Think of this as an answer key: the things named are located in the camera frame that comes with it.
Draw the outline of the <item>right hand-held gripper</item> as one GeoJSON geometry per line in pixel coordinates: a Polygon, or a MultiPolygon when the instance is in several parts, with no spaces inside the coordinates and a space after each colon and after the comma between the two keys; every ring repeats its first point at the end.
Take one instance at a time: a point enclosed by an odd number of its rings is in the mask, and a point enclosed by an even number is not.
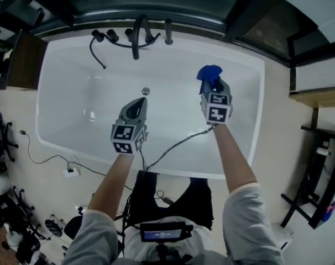
{"type": "Polygon", "coordinates": [[[229,85],[221,78],[204,82],[201,109],[207,125],[227,124],[232,113],[232,97],[227,95],[230,93],[229,85]]]}

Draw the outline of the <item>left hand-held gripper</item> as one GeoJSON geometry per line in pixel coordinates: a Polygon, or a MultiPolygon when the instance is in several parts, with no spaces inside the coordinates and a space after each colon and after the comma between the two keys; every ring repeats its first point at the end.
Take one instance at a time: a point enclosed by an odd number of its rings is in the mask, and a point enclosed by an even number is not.
{"type": "Polygon", "coordinates": [[[121,109],[111,131],[111,143],[116,153],[135,155],[141,150],[149,134],[145,124],[147,111],[145,97],[137,98],[121,109]]]}

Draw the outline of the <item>blue cleaning cloth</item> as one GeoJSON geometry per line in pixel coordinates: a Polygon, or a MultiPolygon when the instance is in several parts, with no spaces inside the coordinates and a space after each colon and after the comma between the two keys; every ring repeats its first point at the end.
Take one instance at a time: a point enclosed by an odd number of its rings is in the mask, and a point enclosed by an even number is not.
{"type": "Polygon", "coordinates": [[[214,82],[215,79],[220,78],[221,73],[222,69],[217,65],[206,65],[202,67],[196,77],[197,80],[201,81],[199,95],[204,93],[204,82],[214,82]]]}

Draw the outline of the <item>white bathtub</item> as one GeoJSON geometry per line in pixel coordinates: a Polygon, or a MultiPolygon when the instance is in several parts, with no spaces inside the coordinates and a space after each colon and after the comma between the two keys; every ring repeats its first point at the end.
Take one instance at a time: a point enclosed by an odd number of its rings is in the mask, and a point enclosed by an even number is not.
{"type": "Polygon", "coordinates": [[[151,171],[184,177],[223,179],[221,160],[201,112],[198,71],[222,68],[231,89],[227,123],[240,150],[252,162],[264,98],[265,64],[225,46],[175,38],[140,51],[107,42],[90,46],[90,36],[51,41],[38,85],[36,134],[49,147],[112,163],[111,128],[123,106],[148,87],[144,157],[151,171]]]}

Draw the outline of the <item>person's right forearm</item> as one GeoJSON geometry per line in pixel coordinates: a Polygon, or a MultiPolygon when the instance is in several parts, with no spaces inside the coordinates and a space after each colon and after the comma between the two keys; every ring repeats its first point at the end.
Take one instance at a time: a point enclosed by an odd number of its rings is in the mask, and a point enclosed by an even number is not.
{"type": "Polygon", "coordinates": [[[226,125],[214,129],[228,191],[234,193],[244,186],[258,186],[258,181],[226,125]]]}

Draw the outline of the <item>black shower wand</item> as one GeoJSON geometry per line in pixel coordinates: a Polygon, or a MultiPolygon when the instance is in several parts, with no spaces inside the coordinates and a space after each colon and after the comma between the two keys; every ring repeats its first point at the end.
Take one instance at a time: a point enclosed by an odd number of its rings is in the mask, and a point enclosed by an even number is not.
{"type": "Polygon", "coordinates": [[[166,45],[172,45],[172,20],[166,19],[165,20],[165,43],[166,45]]]}

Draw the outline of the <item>black trousers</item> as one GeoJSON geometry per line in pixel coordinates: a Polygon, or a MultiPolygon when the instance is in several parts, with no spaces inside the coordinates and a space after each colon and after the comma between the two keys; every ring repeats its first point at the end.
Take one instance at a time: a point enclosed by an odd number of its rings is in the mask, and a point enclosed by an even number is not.
{"type": "Polygon", "coordinates": [[[161,208],[156,203],[154,198],[156,184],[156,173],[138,172],[130,196],[128,226],[178,216],[209,230],[212,228],[214,221],[212,195],[206,179],[191,178],[188,188],[181,197],[167,208],[161,208]]]}

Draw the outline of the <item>white power strip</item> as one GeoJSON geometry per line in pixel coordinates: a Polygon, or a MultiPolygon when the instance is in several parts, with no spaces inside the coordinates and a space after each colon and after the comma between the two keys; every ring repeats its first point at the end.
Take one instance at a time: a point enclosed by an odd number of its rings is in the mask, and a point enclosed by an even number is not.
{"type": "Polygon", "coordinates": [[[76,177],[80,175],[80,171],[78,170],[77,167],[73,167],[63,170],[63,175],[65,178],[76,177]]]}

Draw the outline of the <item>wooden shelf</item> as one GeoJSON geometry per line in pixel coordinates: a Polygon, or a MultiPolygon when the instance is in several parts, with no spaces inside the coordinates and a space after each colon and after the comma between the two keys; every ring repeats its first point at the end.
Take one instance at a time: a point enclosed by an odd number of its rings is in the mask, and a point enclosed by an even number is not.
{"type": "Polygon", "coordinates": [[[289,98],[311,108],[335,108],[335,87],[295,91],[289,98]]]}

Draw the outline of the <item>dark wooden cabinet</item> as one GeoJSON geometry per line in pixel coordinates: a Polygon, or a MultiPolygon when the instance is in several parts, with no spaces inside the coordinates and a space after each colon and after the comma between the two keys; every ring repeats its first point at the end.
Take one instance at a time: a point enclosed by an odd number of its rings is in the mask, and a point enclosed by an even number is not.
{"type": "Polygon", "coordinates": [[[27,90],[38,89],[47,47],[47,41],[20,31],[11,53],[7,86],[27,90]]]}

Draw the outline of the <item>black chest-mounted monitor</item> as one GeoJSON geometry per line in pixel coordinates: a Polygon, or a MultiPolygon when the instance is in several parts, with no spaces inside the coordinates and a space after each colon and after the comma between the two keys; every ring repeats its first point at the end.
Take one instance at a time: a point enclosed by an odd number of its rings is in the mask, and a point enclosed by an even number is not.
{"type": "Polygon", "coordinates": [[[178,242],[191,237],[193,225],[185,222],[164,222],[140,224],[142,242],[178,242]]]}

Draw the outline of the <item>grey long-sleeved shirt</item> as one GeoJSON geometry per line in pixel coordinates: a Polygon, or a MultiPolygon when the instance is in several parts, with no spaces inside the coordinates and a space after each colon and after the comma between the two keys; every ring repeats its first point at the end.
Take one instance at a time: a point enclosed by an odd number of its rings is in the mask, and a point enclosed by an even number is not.
{"type": "MultiPolygon", "coordinates": [[[[187,256],[188,265],[284,265],[258,183],[237,188],[226,200],[222,216],[226,256],[213,251],[207,228],[179,216],[161,219],[161,222],[176,221],[193,225],[193,230],[191,237],[167,245],[171,253],[177,253],[177,257],[169,258],[173,262],[187,256]]],[[[142,265],[160,260],[156,243],[143,243],[140,232],[133,227],[125,233],[127,256],[120,258],[113,220],[101,211],[86,211],[62,265],[142,265]]]]}

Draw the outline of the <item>round black stool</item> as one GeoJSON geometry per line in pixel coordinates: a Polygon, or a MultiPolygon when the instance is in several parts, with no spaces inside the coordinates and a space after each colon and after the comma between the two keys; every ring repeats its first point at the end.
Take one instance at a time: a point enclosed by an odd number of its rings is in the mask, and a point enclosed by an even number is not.
{"type": "Polygon", "coordinates": [[[82,215],[76,216],[72,218],[65,226],[64,228],[64,233],[70,238],[74,239],[75,236],[77,235],[81,224],[82,224],[82,215]]]}

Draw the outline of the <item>black metal rack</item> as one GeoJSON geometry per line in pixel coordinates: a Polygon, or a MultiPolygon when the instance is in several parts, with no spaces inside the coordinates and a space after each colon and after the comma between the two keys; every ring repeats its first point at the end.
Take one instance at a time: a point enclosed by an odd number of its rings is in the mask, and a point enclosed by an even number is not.
{"type": "Polygon", "coordinates": [[[313,134],[313,145],[295,197],[281,195],[290,208],[280,226],[285,228],[298,212],[315,230],[325,223],[322,216],[335,201],[335,131],[307,126],[301,129],[313,134]]]}

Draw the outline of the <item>blue and pink object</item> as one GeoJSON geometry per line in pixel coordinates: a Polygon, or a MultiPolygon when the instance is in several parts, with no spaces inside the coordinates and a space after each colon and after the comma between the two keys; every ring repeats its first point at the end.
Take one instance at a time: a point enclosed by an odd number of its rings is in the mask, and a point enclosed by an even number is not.
{"type": "Polygon", "coordinates": [[[322,221],[326,222],[330,219],[335,210],[335,201],[326,208],[326,212],[322,216],[322,221]]]}

